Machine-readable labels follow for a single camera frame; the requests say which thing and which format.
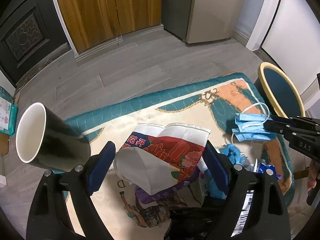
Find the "purple packaging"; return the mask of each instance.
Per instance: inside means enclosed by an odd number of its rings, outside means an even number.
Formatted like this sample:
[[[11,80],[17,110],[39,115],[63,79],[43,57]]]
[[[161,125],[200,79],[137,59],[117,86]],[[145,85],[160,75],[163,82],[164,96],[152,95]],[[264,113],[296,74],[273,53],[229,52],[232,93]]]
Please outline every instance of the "purple packaging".
[[[159,191],[158,193],[156,193],[152,196],[150,196],[142,188],[136,187],[135,195],[140,200],[141,203],[149,204],[149,203],[156,201],[158,199],[169,197],[173,193],[178,191],[179,189],[182,189],[183,187],[188,186],[190,183],[192,183],[192,182],[196,181],[196,179],[198,179],[199,173],[200,173],[200,170],[199,170],[198,166],[196,166],[195,170],[193,171],[193,173],[190,177],[185,178],[182,182],[179,182],[172,187],[169,187],[167,189]]]

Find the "printed figure on rug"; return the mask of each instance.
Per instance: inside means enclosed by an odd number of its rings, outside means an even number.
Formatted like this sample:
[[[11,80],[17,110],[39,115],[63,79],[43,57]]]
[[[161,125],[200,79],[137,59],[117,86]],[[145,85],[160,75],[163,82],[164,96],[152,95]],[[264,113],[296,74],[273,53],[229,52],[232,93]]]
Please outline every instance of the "printed figure on rug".
[[[156,227],[161,223],[170,219],[170,208],[172,207],[187,207],[187,204],[180,200],[175,193],[170,197],[157,200],[158,205],[143,208],[139,202],[139,199],[135,198],[135,206],[129,205],[124,197],[124,191],[119,192],[121,200],[124,203],[124,210],[128,217],[134,220],[138,226]]]

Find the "blue gripper pad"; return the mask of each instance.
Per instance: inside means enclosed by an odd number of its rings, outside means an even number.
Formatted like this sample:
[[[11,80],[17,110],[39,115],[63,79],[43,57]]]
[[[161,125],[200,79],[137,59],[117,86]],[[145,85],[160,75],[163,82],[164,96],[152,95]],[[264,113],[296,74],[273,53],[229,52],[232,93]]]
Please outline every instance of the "blue gripper pad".
[[[229,193],[229,174],[219,161],[217,157],[218,154],[219,153],[214,149],[214,147],[209,145],[208,141],[202,154],[202,158],[207,165],[218,190],[223,191],[227,195]]]
[[[101,184],[116,156],[116,146],[109,141],[99,153],[100,158],[96,165],[92,168],[88,176],[87,193],[92,195],[101,187]]]

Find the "wood plank floor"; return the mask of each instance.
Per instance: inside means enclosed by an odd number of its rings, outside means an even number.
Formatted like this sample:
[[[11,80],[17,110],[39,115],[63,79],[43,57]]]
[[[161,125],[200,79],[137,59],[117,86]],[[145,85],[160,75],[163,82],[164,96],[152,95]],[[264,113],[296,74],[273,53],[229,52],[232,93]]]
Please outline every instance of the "wood plank floor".
[[[19,122],[33,102],[42,102],[62,119],[143,94],[243,72],[252,81],[261,60],[233,38],[186,45],[164,30],[128,35],[118,48],[77,65],[70,51],[37,74],[20,92]],[[4,157],[7,186],[0,206],[25,237],[29,208],[44,172],[22,163],[15,136]]]

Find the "black door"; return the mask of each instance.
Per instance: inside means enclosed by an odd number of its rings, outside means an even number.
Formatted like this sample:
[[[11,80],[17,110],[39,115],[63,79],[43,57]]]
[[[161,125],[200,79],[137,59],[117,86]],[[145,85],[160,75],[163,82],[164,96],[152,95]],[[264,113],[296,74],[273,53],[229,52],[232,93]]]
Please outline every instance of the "black door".
[[[0,67],[15,85],[67,42],[52,0],[0,0]]]

